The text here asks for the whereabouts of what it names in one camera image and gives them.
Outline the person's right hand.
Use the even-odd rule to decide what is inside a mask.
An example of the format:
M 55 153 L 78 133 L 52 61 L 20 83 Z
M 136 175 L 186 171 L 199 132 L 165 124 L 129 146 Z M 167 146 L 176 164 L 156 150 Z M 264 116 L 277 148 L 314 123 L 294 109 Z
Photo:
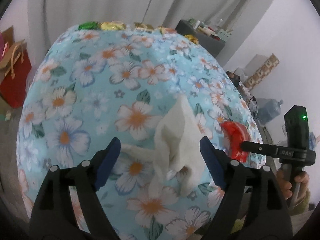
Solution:
M 277 171 L 276 179 L 285 200 L 290 199 L 293 195 L 293 192 L 291 191 L 292 184 L 285 179 L 284 172 L 282 169 L 279 169 Z M 306 197 L 310 197 L 309 180 L 310 177 L 305 171 L 300 172 L 299 175 L 295 177 L 295 182 L 300 183 L 300 189 L 298 197 L 296 199 L 296 203 L 303 201 Z

